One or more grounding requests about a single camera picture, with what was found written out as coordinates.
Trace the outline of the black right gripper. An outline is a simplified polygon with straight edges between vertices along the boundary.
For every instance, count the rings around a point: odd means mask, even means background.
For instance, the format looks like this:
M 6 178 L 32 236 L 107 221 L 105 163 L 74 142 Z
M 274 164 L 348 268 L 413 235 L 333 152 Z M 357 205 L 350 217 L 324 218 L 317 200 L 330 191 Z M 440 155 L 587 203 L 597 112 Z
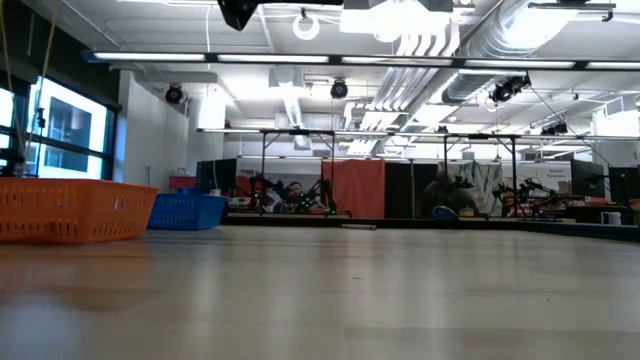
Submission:
M 235 29 L 242 31 L 251 17 L 255 13 L 259 4 L 311 4 L 311 5 L 343 5 L 345 0 L 238 0 L 239 15 L 237 17 L 236 7 L 233 0 L 218 0 L 222 17 L 225 23 Z

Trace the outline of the black monitor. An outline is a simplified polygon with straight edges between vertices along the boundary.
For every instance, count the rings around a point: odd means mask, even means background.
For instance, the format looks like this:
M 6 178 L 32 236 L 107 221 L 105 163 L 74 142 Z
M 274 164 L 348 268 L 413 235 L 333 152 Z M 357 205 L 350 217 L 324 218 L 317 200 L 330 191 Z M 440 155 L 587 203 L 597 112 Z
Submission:
M 201 194 L 219 190 L 223 196 L 230 196 L 235 191 L 236 175 L 236 159 L 201 161 L 196 167 L 196 187 Z
M 604 167 L 600 164 L 572 160 L 571 189 L 572 194 L 583 197 L 605 197 Z
M 609 169 L 611 200 L 620 205 L 629 205 L 640 200 L 640 166 L 611 167 Z

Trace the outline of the person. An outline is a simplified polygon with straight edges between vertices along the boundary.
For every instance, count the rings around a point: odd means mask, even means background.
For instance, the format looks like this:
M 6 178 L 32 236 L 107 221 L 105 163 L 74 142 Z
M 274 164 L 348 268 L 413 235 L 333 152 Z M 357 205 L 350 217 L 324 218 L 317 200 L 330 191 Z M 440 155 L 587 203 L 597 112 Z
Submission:
M 461 210 L 478 211 L 475 201 L 465 190 L 456 187 L 443 170 L 436 173 L 435 179 L 422 192 L 421 213 L 431 217 L 435 207 L 444 206 L 459 214 Z
M 291 182 L 286 188 L 286 196 L 282 200 L 281 212 L 287 214 L 301 213 L 303 211 L 302 195 L 303 187 L 297 182 Z

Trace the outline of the window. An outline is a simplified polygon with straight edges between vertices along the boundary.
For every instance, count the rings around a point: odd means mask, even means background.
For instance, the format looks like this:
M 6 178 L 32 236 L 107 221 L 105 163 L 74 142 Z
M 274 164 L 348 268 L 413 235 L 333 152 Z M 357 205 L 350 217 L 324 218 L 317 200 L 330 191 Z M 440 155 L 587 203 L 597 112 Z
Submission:
M 39 176 L 35 176 L 37 109 L 44 108 Z M 0 85 L 0 176 L 109 179 L 115 112 L 53 80 Z

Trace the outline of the blue plastic basket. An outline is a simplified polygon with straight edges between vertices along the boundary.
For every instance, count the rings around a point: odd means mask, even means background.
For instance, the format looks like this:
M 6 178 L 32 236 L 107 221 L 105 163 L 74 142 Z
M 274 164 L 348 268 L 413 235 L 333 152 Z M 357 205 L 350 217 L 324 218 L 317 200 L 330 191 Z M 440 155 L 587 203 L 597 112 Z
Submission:
M 206 230 L 220 225 L 225 197 L 205 194 L 158 194 L 148 229 L 171 231 Z

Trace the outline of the orange partition panel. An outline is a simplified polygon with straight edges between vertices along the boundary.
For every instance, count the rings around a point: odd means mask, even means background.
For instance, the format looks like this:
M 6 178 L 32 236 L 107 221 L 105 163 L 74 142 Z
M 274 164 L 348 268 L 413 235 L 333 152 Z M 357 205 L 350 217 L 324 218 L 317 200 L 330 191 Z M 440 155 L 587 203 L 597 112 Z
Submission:
M 322 162 L 323 178 L 331 182 L 339 213 L 352 218 L 376 219 L 385 215 L 385 162 L 341 160 Z

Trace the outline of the black beam with light strips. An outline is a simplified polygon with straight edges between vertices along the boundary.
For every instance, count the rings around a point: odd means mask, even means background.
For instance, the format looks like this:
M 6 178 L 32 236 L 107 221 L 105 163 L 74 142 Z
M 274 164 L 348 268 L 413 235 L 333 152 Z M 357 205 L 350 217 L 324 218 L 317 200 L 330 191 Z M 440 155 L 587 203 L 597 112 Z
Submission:
M 81 56 L 89 63 L 148 62 L 233 65 L 292 64 L 476 70 L 500 69 L 576 72 L 640 72 L 640 61 L 604 61 L 585 59 L 122 51 L 84 51 L 81 53 Z

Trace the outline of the black tripod stand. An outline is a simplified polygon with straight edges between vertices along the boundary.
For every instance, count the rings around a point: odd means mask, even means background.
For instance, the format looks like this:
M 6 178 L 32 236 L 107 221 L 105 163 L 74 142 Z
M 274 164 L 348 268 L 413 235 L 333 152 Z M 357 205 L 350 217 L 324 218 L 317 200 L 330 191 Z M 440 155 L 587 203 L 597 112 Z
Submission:
M 36 147 L 36 165 L 35 165 L 35 176 L 39 176 L 39 166 L 40 166 L 40 157 L 41 157 L 41 149 L 42 149 L 42 135 L 43 130 L 46 126 L 46 119 L 44 118 L 44 108 L 39 107 L 37 109 L 37 127 L 38 127 L 38 138 L 37 138 L 37 147 Z

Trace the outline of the black partition panel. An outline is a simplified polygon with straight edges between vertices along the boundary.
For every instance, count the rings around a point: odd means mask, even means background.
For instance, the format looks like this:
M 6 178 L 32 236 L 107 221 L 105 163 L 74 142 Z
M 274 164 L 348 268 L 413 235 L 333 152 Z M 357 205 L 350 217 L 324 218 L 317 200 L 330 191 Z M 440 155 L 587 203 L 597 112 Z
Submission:
M 420 219 L 426 217 L 424 190 L 436 179 L 438 166 L 425 163 L 385 164 L 385 217 Z

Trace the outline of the orange plastic basket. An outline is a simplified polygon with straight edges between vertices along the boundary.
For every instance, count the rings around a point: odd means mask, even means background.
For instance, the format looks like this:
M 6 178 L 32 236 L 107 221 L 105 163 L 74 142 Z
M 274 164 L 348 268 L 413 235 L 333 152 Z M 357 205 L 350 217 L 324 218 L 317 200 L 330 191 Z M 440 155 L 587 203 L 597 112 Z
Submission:
M 147 228 L 155 187 L 102 180 L 0 178 L 0 243 L 89 244 Z

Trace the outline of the grey patterned cloth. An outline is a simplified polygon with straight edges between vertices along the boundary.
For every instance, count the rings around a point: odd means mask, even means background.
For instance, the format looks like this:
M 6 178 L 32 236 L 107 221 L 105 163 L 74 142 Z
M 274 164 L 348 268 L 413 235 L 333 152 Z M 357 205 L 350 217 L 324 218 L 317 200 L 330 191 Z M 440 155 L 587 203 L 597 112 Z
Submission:
M 484 164 L 477 161 L 466 163 L 450 163 L 442 165 L 450 181 L 461 189 L 465 189 L 473 198 L 478 208 L 476 213 L 470 209 L 460 211 L 462 216 L 500 216 L 501 203 L 492 195 L 498 185 L 503 184 L 503 172 L 500 164 Z

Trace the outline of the cluttered background table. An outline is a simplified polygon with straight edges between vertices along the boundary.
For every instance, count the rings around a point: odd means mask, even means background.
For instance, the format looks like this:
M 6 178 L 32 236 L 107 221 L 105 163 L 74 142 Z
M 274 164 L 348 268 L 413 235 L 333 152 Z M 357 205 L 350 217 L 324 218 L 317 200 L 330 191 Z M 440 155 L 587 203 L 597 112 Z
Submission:
M 511 193 L 499 197 L 503 217 L 573 223 L 601 223 L 605 213 L 619 213 L 622 225 L 640 226 L 640 203 L 625 207 L 606 201 L 587 202 L 568 195 L 514 199 Z

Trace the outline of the black background rig frame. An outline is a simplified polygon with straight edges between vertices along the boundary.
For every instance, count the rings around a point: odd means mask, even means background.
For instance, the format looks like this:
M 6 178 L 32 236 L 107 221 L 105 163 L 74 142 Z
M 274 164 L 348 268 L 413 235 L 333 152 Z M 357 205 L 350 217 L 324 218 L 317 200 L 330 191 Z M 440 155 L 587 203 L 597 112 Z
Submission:
M 442 137 L 442 165 L 450 163 L 496 163 L 502 166 L 503 184 L 515 188 L 517 181 L 517 140 L 519 136 L 497 133 L 451 133 Z
M 325 145 L 330 149 L 331 152 L 331 157 L 329 158 L 329 160 L 331 161 L 331 179 L 329 180 L 331 182 L 331 188 L 332 188 L 332 193 L 333 193 L 333 186 L 334 186 L 334 175 L 335 175 L 335 170 L 334 170 L 334 166 L 335 166 L 335 137 L 336 137 L 336 132 L 333 130 L 317 130 L 317 129 L 302 129 L 302 128 L 292 128 L 292 129 L 261 129 L 260 133 L 262 134 L 262 146 L 261 146 L 261 171 L 260 171 L 260 192 L 258 194 L 258 201 L 259 201 L 259 213 L 263 214 L 264 213 L 264 209 L 262 208 L 262 206 L 265 203 L 265 196 L 266 196 L 266 190 L 267 190 L 267 181 L 266 181 L 266 177 L 265 177 L 265 160 L 266 160 L 266 149 L 276 140 L 278 139 L 282 134 L 286 134 L 286 135 L 290 135 L 290 136 L 305 136 L 305 137 L 311 137 L 311 136 L 317 136 L 320 140 L 325 141 L 324 135 L 326 136 L 330 136 L 332 142 L 328 143 L 326 142 Z

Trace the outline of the silver ventilation duct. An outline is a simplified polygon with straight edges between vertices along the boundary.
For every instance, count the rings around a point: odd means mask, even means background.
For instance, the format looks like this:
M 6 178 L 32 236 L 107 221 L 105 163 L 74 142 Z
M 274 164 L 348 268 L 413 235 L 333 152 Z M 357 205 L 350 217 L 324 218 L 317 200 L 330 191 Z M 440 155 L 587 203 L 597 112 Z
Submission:
M 557 36 L 577 15 L 574 10 L 530 8 L 542 0 L 504 0 L 462 45 L 470 58 L 527 58 Z

